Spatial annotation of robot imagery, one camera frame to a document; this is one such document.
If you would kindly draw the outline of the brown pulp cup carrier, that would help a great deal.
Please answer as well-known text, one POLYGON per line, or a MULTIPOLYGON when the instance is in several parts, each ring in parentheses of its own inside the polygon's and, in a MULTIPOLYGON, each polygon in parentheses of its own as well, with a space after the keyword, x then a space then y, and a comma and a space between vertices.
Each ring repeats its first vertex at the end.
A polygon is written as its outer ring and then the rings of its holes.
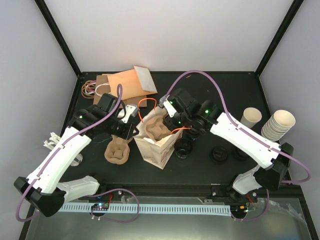
POLYGON ((122 139, 115 135, 112 136, 112 140, 108 143, 104 152, 105 159, 116 165, 123 165, 129 159, 130 147, 129 143, 133 138, 122 139))

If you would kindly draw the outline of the separated brown cup carrier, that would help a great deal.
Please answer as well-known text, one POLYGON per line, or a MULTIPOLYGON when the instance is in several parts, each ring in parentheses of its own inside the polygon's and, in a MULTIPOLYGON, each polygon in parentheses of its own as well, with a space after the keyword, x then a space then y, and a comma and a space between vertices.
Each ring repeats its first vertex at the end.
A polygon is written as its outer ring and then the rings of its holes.
POLYGON ((154 142, 158 142, 171 134, 171 131, 163 124, 163 117, 160 115, 150 118, 145 123, 144 131, 154 142))

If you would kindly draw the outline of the black plastic cup lid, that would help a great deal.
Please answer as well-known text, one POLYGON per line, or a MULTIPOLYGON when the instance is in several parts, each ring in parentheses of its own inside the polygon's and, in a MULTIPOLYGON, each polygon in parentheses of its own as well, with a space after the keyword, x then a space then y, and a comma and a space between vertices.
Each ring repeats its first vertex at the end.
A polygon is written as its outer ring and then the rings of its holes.
POLYGON ((223 146, 213 147, 209 153, 209 156, 210 159, 217 165, 224 164, 229 157, 227 149, 223 146))

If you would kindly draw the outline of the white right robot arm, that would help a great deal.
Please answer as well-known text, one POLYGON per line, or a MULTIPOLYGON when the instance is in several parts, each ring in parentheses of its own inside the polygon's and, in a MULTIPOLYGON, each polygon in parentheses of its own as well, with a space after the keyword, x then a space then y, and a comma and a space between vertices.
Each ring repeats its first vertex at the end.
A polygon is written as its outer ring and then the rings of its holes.
POLYGON ((257 163, 256 167, 239 174, 228 187, 230 200, 238 202, 248 192, 259 188, 279 189, 291 164, 292 145, 264 138, 233 116, 227 116, 213 101, 199 103, 182 88, 163 96, 159 106, 167 111, 163 123, 168 129, 186 127, 196 134, 211 133, 233 144, 257 163))

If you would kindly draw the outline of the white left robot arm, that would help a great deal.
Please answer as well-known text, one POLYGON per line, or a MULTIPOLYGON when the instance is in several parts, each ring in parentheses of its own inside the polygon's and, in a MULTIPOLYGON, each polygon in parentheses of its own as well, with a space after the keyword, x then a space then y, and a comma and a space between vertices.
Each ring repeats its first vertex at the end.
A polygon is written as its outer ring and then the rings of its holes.
POLYGON ((77 111, 68 123, 62 137, 44 161, 27 177, 18 177, 15 188, 21 199, 15 211, 19 222, 23 201, 28 201, 40 214, 51 217, 68 202, 82 198, 103 199, 108 192, 106 182, 95 174, 60 182, 61 177, 78 154, 99 134, 108 134, 128 140, 138 134, 129 119, 139 108, 125 105, 120 97, 105 93, 98 104, 77 111))

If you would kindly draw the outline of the printed white paper bag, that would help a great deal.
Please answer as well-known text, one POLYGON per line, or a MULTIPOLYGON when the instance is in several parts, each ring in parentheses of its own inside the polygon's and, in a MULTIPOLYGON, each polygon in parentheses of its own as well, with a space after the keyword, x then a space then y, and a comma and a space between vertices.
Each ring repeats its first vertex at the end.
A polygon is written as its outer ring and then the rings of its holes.
POLYGON ((150 139, 147 136, 144 128, 149 119, 159 116, 155 113, 156 106, 157 105, 155 104, 153 109, 146 116, 142 116, 141 113, 138 112, 140 123, 137 125, 137 129, 139 134, 133 138, 143 160, 163 170, 175 150, 174 144, 182 137, 185 129, 178 130, 176 133, 171 133, 169 136, 157 142, 150 139))

